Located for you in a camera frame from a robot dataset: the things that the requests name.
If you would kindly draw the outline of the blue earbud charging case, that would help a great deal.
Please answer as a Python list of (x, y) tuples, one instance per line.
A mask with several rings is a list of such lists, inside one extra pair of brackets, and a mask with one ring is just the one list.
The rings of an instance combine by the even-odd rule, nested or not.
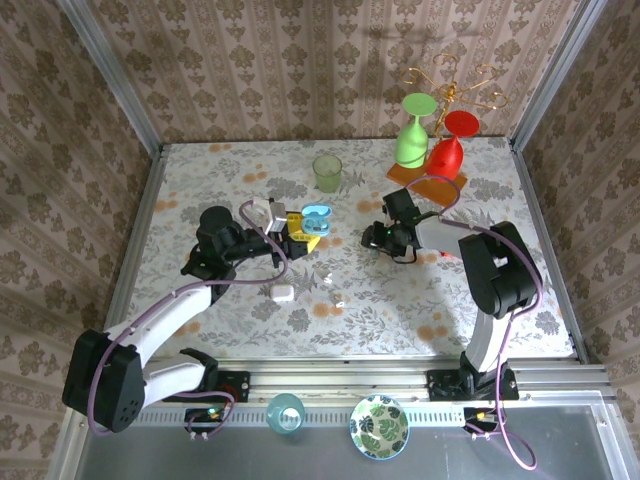
[(330, 233), (329, 217), (332, 215), (332, 208), (329, 205), (307, 204), (302, 208), (301, 214), (303, 216), (301, 228), (304, 233), (319, 237)]

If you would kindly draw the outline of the green translucent cup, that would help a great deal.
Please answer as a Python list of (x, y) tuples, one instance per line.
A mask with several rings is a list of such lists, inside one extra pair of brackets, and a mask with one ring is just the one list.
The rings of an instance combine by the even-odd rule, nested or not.
[(323, 154), (312, 163), (318, 189), (323, 193), (334, 193), (341, 183), (342, 162), (335, 156)]

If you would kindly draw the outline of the red plastic wine glass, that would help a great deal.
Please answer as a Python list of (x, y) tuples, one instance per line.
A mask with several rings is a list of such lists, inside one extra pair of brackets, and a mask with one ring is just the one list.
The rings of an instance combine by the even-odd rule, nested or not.
[(464, 160), (460, 139), (474, 136), (479, 130), (479, 121), (472, 113), (456, 110), (445, 116), (444, 125), (451, 137), (434, 146), (426, 163), (426, 173), (455, 180)]

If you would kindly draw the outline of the floral table cloth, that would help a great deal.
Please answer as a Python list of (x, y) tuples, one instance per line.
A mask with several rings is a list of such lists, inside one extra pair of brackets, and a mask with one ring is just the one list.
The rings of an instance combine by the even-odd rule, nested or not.
[[(391, 139), (171, 146), (129, 317), (188, 283), (180, 270), (205, 209), (236, 211), (248, 199), (269, 197), (291, 210), (324, 203), (332, 208), (331, 232), (290, 265), (285, 282), (294, 286), (293, 301), (270, 298), (270, 259), (249, 260), (238, 268), (240, 284), (181, 327), (159, 355), (194, 348), (220, 359), (458, 356), (477, 314), (462, 261), (422, 250), (400, 265), (361, 245), (364, 230), (383, 219), (383, 197), (396, 188), (386, 176), (394, 148)], [(334, 193), (316, 184), (312, 163), (323, 154), (342, 162)], [(328, 274), (332, 285), (323, 283)], [(335, 296), (343, 308), (334, 306)]]

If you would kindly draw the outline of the green plastic wine glass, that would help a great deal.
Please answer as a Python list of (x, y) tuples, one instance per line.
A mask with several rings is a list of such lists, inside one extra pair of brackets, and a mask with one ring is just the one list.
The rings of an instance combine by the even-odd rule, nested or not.
[(415, 169), (424, 164), (429, 145), (429, 136), (420, 121), (435, 112), (437, 102), (428, 94), (412, 93), (403, 99), (402, 107), (411, 119), (397, 136), (394, 159), (401, 167)]

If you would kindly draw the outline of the teal glass cup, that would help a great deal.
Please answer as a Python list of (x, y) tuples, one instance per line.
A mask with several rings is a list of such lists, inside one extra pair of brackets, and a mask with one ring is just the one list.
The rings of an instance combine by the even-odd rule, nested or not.
[(306, 410), (302, 401), (291, 393), (275, 396), (266, 409), (266, 421), (278, 434), (290, 434), (304, 423)]

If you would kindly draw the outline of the leaf pattern bowl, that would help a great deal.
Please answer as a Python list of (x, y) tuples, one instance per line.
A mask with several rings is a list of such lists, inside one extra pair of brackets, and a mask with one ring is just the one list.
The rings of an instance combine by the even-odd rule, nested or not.
[(389, 460), (405, 448), (410, 426), (398, 401), (387, 395), (370, 395), (352, 411), (349, 433), (363, 455), (374, 460)]

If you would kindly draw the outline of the grey metal shelf panel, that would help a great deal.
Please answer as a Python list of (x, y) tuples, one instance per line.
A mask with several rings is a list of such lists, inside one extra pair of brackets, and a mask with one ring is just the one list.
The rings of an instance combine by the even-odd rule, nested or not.
[(291, 435), (269, 427), (226, 425), (208, 441), (179, 427), (131, 427), (89, 438), (67, 480), (640, 480), (605, 450), (609, 422), (586, 405), (514, 408), (514, 449), (537, 459), (521, 469), (500, 436), (473, 438), (461, 427), (412, 425), (389, 460), (359, 452), (346, 421), (304, 426)]

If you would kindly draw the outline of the orange rack base plate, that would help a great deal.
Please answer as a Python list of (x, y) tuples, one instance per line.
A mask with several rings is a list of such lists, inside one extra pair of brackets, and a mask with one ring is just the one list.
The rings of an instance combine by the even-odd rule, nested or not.
[[(388, 179), (405, 186), (425, 174), (425, 168), (408, 169), (398, 164), (394, 164), (386, 176)], [(456, 198), (456, 190), (448, 182), (435, 179), (423, 180), (410, 187), (410, 190), (417, 195), (427, 198), (441, 206), (450, 205)]]

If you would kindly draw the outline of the aluminium table side rail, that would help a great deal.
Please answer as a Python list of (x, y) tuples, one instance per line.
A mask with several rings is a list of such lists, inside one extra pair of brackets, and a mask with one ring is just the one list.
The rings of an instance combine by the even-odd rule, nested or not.
[(529, 211), (539, 238), (540, 248), (544, 256), (547, 270), (549, 272), (549, 278), (553, 286), (553, 290), (558, 300), (560, 312), (563, 316), (565, 326), (568, 330), (569, 339), (573, 347), (573, 351), (577, 360), (581, 364), (589, 364), (589, 354), (585, 346), (584, 338), (580, 330), (574, 309), (571, 304), (571, 300), (562, 277), (562, 272), (558, 264), (557, 257), (555, 255), (551, 238), (545, 223), (542, 210), (534, 189), (533, 182), (529, 175), (526, 162), (522, 155), (522, 152), (514, 145), (514, 142), (508, 139), (508, 145), (510, 147), (513, 161), (518, 172), (521, 186), (524, 191), (525, 198), (529, 207)]
[(169, 148), (163, 148), (153, 160), (149, 171), (105, 320), (104, 330), (107, 332), (108, 340), (118, 337), (120, 334), (118, 326), (120, 324), (128, 324), (129, 305), (141, 264), (149, 226), (164, 179), (169, 151)]

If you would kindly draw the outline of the aluminium rail under arm bases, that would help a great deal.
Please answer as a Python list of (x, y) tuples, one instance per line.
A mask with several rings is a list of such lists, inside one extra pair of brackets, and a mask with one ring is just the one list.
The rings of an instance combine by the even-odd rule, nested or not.
[[(575, 358), (511, 359), (520, 398), (535, 401), (546, 394), (595, 391), (605, 400), (616, 398), (606, 369)], [(250, 373), (250, 404), (264, 403), (278, 393), (291, 392), (316, 404), (345, 405), (371, 393), (387, 393), (402, 401), (428, 400), (428, 373), (456, 370), (456, 357), (260, 358), (221, 359), (221, 371)]]

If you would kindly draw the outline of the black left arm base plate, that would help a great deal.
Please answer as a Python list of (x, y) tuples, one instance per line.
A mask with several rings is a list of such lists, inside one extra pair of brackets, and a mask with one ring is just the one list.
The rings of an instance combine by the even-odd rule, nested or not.
[(235, 402), (247, 403), (251, 386), (251, 375), (248, 371), (228, 371), (222, 370), (218, 372), (215, 384), (207, 380), (202, 386), (198, 387), (195, 392), (208, 392), (208, 395), (198, 398), (187, 398), (181, 396), (171, 396), (163, 399), (165, 403), (216, 403), (227, 401), (226, 397), (213, 395), (211, 391), (226, 392), (233, 396)]

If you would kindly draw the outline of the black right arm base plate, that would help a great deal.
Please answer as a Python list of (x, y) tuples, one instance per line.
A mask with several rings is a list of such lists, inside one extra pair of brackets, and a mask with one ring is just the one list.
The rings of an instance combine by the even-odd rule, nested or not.
[[(477, 379), (460, 369), (437, 369), (426, 372), (429, 399), (438, 401), (471, 401), (496, 399), (496, 371), (481, 374)], [(514, 372), (507, 364), (499, 378), (501, 400), (518, 400), (519, 391)]]

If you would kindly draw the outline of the aluminium corner post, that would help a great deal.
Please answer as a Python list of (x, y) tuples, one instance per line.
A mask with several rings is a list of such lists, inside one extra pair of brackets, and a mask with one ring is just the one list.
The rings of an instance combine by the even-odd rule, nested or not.
[(530, 102), (510, 138), (514, 150), (522, 151), (558, 93), (607, 0), (580, 0), (577, 9), (535, 88)]
[(110, 45), (105, 30), (91, 11), (88, 0), (59, 0), (59, 3), (138, 139), (151, 156), (156, 155), (161, 151), (163, 142), (128, 79), (122, 61)]

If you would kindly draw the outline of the aluminium shelf frame bar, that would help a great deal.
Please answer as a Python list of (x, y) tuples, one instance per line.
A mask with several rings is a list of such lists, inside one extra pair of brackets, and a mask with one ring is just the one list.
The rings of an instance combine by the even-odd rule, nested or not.
[(637, 458), (616, 402), (600, 400), (592, 413), (612, 479), (638, 480)]
[(86, 417), (70, 408), (65, 412), (46, 480), (74, 480), (88, 433)]

